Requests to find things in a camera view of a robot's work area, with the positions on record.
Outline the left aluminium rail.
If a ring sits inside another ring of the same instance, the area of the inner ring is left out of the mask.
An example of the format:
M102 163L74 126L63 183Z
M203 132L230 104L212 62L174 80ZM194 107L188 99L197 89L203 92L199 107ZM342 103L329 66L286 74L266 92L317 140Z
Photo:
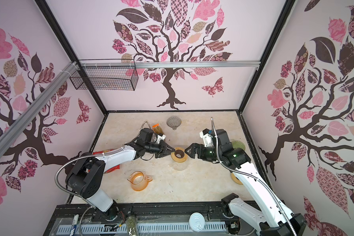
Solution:
M51 99L54 93L63 85L63 83L70 78L70 76L77 71L78 66L76 62L70 62L61 70L57 77L50 83L50 85L42 92L34 102L23 112L20 117L4 132L0 137L0 159L5 152L15 142L15 140L23 133L26 127L30 124L32 119L41 111L44 105Z

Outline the white marker pen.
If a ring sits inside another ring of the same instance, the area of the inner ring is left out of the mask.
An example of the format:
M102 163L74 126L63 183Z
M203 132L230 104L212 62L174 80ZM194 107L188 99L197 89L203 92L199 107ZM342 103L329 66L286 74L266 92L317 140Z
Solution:
M77 224L78 224L78 219L79 219L79 215L78 214L74 215L69 236L75 235L75 232L77 229Z

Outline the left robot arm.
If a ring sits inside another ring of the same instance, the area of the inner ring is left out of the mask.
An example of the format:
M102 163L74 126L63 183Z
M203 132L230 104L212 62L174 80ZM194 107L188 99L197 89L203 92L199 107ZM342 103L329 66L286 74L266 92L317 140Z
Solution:
M164 139L152 129L143 128L136 138L121 148L82 156L73 165L65 182L80 198L104 213L106 217L113 218L117 215L118 208L116 202L101 189L103 175L120 164L143 157L145 153L154 154L155 158L170 155L175 149Z

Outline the green glass dripper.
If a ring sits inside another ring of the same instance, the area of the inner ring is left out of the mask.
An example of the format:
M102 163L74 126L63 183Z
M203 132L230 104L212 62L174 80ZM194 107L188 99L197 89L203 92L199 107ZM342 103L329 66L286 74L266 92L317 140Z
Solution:
M231 143L232 143L233 149L240 148L243 151L246 150L245 144L240 140L232 140Z

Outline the aluminium rail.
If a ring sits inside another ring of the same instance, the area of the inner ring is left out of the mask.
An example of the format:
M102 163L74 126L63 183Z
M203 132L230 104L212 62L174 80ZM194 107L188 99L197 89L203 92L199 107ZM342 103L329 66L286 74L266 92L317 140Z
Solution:
M41 111L44 105L51 99L54 93L63 85L63 83L70 78L70 76L77 71L78 66L76 62L70 62L61 70L57 77L50 83L50 85L42 92L34 102L23 112L20 117L4 132L0 137L0 159L5 152L15 142L15 140L23 133L26 127L30 124L32 119Z
M256 67L261 64L260 61L222 61L222 62L131 62L131 63L82 63L82 67L104 67L114 68L117 66L126 66L132 68L199 68L199 67Z

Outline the orange glass pitcher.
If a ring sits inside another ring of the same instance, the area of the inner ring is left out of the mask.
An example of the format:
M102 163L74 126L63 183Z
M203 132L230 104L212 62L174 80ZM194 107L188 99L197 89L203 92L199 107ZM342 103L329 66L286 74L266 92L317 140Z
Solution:
M130 182L130 186L134 191L142 191L153 181L153 178L141 171L136 171L132 173L127 180Z

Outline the back aluminium rail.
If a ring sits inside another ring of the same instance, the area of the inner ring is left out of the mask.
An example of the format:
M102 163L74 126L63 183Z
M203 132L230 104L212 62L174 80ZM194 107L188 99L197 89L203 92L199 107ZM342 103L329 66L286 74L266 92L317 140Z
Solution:
M126 66L132 68L199 68L199 67L256 67L261 64L260 61L222 61L222 62L131 62L131 63L82 63L82 67L104 67L114 68L117 66Z

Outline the red snack packet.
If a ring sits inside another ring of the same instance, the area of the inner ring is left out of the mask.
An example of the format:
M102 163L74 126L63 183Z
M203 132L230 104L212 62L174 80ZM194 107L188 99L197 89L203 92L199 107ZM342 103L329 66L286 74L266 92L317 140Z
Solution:
M114 149L106 149L106 150L101 150L101 151L95 151L95 152L93 152L92 154L98 155L98 154L108 153L108 152L113 151L113 150L114 150ZM119 170L119 169L120 169L120 165L113 166L113 167L111 167L110 169L108 169L107 171L105 171L104 173L105 173L105 174L108 174L108 173L111 173L111 172L113 172L113 171L115 171L115 170Z

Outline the clear glass carafe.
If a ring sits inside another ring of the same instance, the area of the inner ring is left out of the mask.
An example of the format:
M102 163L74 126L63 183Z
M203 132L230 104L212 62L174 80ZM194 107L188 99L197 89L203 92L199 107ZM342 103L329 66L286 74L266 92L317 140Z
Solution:
M185 162L173 162L170 164L170 167L176 171L183 171L188 167L189 163Z

